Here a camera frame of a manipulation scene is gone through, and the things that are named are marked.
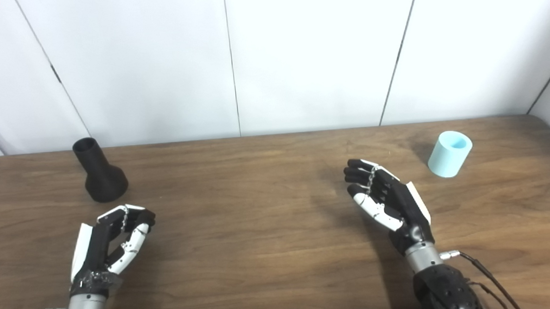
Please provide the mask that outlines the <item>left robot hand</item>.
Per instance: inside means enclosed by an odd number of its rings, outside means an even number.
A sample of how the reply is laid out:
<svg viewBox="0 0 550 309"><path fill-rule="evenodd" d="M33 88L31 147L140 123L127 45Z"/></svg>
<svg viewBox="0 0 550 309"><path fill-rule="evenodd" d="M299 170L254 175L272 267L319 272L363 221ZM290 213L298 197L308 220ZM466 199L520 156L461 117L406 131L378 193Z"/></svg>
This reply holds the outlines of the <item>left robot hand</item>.
<svg viewBox="0 0 550 309"><path fill-rule="evenodd" d="M153 229L156 214L145 207L120 205L81 224L70 275L70 296L99 294L110 287L133 262Z"/></svg>

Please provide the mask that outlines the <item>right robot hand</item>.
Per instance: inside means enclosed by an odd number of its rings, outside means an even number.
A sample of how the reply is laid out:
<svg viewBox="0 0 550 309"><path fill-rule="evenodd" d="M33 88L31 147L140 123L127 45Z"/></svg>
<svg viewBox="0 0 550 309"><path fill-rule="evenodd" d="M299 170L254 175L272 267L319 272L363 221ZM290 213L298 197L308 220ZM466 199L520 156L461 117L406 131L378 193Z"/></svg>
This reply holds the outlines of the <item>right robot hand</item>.
<svg viewBox="0 0 550 309"><path fill-rule="evenodd" d="M389 231L401 255L414 245L436 243L430 213L412 182L403 183L382 165L363 159L349 159L344 176L353 201Z"/></svg>

